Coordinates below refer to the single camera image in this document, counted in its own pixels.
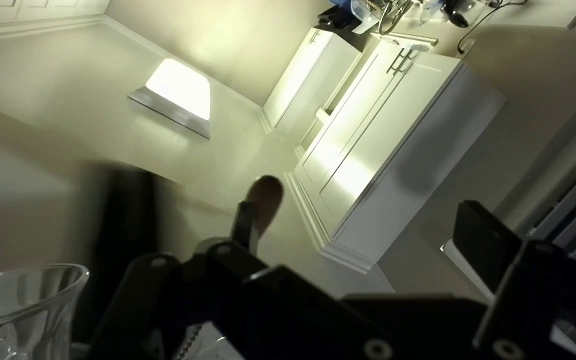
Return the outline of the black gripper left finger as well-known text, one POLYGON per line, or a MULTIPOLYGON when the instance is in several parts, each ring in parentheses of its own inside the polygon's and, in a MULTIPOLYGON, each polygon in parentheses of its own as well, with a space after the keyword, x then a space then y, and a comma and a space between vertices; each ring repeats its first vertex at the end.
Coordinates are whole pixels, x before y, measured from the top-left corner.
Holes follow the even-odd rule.
POLYGON ((229 238, 189 263, 136 261, 86 360, 174 360, 189 330, 213 324, 245 360, 395 360, 392 339, 286 266, 255 252, 259 206, 243 203, 229 238))

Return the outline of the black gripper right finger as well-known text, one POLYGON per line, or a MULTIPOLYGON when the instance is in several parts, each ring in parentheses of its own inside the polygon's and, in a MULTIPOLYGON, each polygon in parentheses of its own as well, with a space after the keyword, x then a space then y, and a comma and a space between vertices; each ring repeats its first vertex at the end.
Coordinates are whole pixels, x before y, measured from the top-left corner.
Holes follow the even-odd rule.
POLYGON ((456 250, 493 290, 475 348, 520 360, 575 360, 552 343, 558 323, 576 330, 576 261, 545 241, 523 241, 476 201, 456 212, 456 250))

